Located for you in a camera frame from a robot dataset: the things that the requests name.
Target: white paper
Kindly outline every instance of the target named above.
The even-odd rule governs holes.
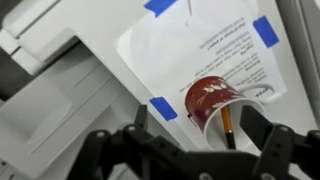
[[[276,92],[286,92],[272,51],[253,27],[256,9],[244,1],[192,1],[191,16],[188,1],[180,0],[159,18],[148,14],[115,43],[153,96],[164,97],[177,112],[175,122],[198,148],[207,145],[184,105],[188,89],[198,79],[220,76],[233,86],[268,82]],[[266,98],[272,92],[246,93],[257,94]]]

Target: printer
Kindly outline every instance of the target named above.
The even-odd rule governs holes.
[[[139,104],[150,105],[152,93],[113,46],[118,37],[150,13],[143,8],[146,2],[23,0],[6,15],[0,47],[34,76],[9,100],[0,102],[0,159],[12,167],[7,177],[15,174],[30,179],[64,179],[90,130],[115,132],[133,121]],[[276,104],[266,106],[267,116],[300,133],[315,129],[305,91],[309,91],[308,78],[300,71],[305,89],[283,26],[284,23],[290,29],[286,23],[290,19],[285,19],[281,8],[286,3],[260,0],[257,4],[260,14],[268,16],[279,36],[280,43],[272,50],[288,88]],[[293,50],[300,65],[300,57]],[[148,110],[151,132],[184,149],[198,150],[174,121],[162,120],[153,106]],[[254,146],[247,151],[257,153]]]

